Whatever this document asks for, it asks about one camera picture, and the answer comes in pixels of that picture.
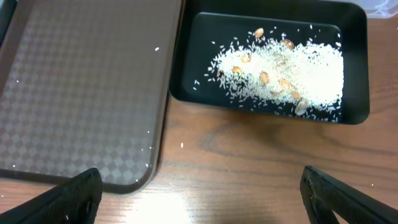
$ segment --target clear plastic container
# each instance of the clear plastic container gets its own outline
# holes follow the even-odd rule
[[[331,0],[352,2],[361,6],[368,18],[388,19],[398,14],[398,0]]]

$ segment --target wooden table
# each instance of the wooden table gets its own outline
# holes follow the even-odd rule
[[[135,195],[103,194],[96,223],[308,223],[299,191],[305,165],[398,208],[398,18],[368,27],[371,115],[363,124],[171,99],[155,179]],[[51,187],[0,179],[0,213]]]

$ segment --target rectangular black tray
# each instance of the rectangular black tray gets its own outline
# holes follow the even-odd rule
[[[246,43],[248,31],[259,27],[264,28],[267,39],[280,39],[281,33],[286,32],[296,45],[305,45],[310,36],[314,43],[335,45],[335,42],[341,42],[344,86],[341,109],[336,111],[338,122],[359,124],[368,117],[367,18],[359,6],[341,2],[186,1],[169,84],[172,96],[182,101],[252,112],[251,109],[258,101],[238,103],[235,100],[231,103],[226,96],[227,91],[219,88],[219,83],[207,81],[208,78],[215,77],[215,73],[211,74],[207,68],[220,51],[220,45],[229,46],[234,37]],[[209,73],[210,77],[204,77],[205,73]],[[280,106],[268,103],[265,107],[255,107],[252,113],[274,114]],[[292,107],[293,104],[286,104],[280,113],[294,115]],[[326,112],[321,111],[315,111],[315,114],[327,116]]]

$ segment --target gray baking tray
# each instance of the gray baking tray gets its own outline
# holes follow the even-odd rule
[[[157,163],[180,0],[20,0],[0,49],[0,177],[143,188]]]

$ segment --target plastic bin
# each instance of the plastic bin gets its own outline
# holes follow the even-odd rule
[[[332,0],[352,2],[361,6],[368,18],[388,19],[398,14],[398,0]]]

